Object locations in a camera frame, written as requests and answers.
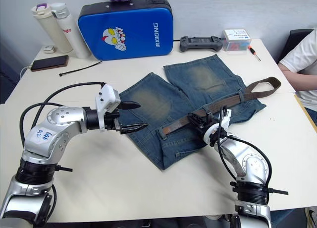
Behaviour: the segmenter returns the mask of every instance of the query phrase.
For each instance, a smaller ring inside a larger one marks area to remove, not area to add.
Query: cartoon character print
[[[123,33],[123,29],[116,28],[108,28],[104,30],[103,41],[109,45],[114,45],[117,50],[125,51],[127,47],[125,46],[125,34]]]

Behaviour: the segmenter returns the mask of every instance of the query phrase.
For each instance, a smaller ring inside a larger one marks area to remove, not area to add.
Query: floor
[[[304,208],[295,209],[276,228],[306,228]],[[212,221],[206,217],[166,218],[153,220],[92,222],[92,223],[47,223],[44,228],[230,228],[224,217]]]

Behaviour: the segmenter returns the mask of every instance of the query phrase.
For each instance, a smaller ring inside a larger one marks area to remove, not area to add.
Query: person
[[[307,35],[278,66],[317,125],[317,30]]]

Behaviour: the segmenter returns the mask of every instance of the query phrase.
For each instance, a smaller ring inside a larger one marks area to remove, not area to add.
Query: white thermos bottle
[[[66,38],[76,53],[76,56],[78,58],[88,57],[91,53],[66,4],[61,2],[52,3],[51,8],[54,17],[57,19],[59,26],[63,29]]]
[[[41,3],[31,9],[33,16],[48,33],[56,47],[62,53],[70,52],[73,48],[66,39],[63,31],[52,15],[52,9],[49,4]]]

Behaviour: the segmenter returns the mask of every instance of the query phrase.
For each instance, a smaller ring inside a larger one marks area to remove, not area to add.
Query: smartphone
[[[32,64],[31,71],[40,71],[50,68],[65,67],[68,63],[68,56],[57,56],[52,58],[45,58],[35,60]]]

